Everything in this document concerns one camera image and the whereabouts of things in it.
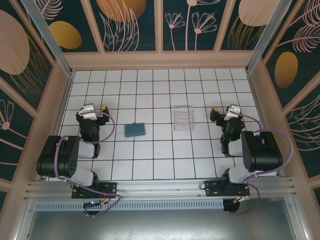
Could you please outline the teal leather card holder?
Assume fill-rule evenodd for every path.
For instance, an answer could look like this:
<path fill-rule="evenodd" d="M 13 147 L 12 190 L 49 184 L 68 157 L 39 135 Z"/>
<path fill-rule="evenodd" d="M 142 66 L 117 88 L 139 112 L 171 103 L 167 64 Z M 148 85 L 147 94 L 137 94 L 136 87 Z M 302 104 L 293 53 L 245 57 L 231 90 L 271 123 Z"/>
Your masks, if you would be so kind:
<path fill-rule="evenodd" d="M 144 136 L 145 134 L 144 123 L 131 123 L 124 126 L 124 136 L 126 138 Z"/>

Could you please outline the clear acrylic card stand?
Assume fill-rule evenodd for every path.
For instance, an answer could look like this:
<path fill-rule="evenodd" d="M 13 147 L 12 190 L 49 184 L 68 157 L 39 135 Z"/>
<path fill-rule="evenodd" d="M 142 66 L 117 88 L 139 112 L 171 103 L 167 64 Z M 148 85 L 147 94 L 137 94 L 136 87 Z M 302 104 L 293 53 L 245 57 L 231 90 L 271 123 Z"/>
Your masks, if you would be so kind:
<path fill-rule="evenodd" d="M 176 105 L 173 107 L 173 130 L 176 132 L 190 131 L 195 127 L 194 107 Z"/>

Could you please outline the small circuit board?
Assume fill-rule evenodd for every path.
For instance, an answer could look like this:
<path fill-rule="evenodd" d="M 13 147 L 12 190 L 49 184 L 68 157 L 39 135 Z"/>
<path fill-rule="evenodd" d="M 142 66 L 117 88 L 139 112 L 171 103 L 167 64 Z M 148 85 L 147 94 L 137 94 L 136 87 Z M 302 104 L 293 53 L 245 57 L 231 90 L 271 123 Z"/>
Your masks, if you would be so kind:
<path fill-rule="evenodd" d="M 83 209 L 101 209 L 104 205 L 106 205 L 107 201 L 85 201 L 83 203 Z"/>

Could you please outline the grey metal sheet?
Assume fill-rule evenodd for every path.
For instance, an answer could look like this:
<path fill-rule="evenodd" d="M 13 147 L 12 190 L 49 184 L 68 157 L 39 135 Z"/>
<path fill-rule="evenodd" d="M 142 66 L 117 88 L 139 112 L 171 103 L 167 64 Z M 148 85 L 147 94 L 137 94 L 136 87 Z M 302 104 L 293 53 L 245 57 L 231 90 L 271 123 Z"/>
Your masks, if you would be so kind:
<path fill-rule="evenodd" d="M 36 212 L 27 240 L 297 240 L 282 199 L 247 215 L 221 209 Z"/>

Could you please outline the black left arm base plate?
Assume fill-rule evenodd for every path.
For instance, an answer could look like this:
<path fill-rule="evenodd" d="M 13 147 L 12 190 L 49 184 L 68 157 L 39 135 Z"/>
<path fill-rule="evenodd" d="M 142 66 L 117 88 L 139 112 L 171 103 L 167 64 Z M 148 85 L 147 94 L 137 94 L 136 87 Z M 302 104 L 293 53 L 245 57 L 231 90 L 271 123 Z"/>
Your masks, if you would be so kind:
<path fill-rule="evenodd" d="M 83 189 L 82 187 L 71 185 L 72 199 L 104 199 L 103 194 L 97 194 L 95 192 Z M 89 186 L 88 188 L 93 189 L 98 192 L 108 193 L 115 195 L 117 193 L 117 183 L 116 182 L 100 182 L 96 186 Z"/>

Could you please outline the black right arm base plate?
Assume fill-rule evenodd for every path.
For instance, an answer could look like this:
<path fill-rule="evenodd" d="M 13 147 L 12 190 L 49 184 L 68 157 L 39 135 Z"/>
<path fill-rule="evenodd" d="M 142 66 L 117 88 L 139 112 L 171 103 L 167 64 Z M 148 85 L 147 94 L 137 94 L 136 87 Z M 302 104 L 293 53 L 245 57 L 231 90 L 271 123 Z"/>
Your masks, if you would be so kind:
<path fill-rule="evenodd" d="M 209 180 L 204 182 L 207 197 L 241 197 L 250 196 L 249 186 L 244 183 L 223 182 L 222 180 Z"/>

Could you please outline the aluminium corner post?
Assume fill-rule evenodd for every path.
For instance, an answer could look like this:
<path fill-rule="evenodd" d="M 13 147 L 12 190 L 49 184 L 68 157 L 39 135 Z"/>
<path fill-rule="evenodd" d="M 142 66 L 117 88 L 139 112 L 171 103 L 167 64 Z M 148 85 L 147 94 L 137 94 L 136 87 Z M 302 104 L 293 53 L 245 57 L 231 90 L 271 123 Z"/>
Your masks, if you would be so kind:
<path fill-rule="evenodd" d="M 34 0 L 21 0 L 24 8 L 29 13 L 31 19 L 33 20 L 35 26 L 41 33 L 41 35 L 44 38 L 44 41 L 47 43 L 49 49 L 53 53 L 55 59 L 59 63 L 60 67 L 64 71 L 64 73 L 70 77 L 72 73 L 72 69 L 70 65 L 67 62 L 67 59 L 65 58 L 60 46 L 58 45 L 57 41 L 55 40 L 55 37 L 53 36 L 47 22 L 42 17 L 41 12 L 39 11 L 36 3 Z"/>
<path fill-rule="evenodd" d="M 276 31 L 281 25 L 285 15 L 289 13 L 289 9 L 292 5 L 293 0 L 279 0 L 270 19 L 268 20 L 266 27 L 262 31 L 257 44 L 254 47 L 252 55 L 246 64 L 245 72 L 249 75 L 258 64 L 262 54 L 266 50 L 268 44 L 272 38 L 276 35 Z"/>

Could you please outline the aluminium mounting rail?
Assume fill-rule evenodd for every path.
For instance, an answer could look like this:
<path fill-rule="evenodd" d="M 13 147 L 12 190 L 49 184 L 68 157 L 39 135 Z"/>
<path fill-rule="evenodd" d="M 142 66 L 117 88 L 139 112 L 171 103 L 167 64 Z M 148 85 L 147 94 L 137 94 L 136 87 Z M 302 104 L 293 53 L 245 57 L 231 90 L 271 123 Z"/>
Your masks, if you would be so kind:
<path fill-rule="evenodd" d="M 201 179 L 173 180 L 119 180 L 116 193 L 124 200 L 175 200 L 204 199 Z M 289 177 L 255 177 L 248 181 L 257 187 L 262 198 L 289 197 L 298 192 Z M 23 193 L 25 200 L 62 201 L 70 200 L 71 186 L 63 181 L 29 182 Z"/>

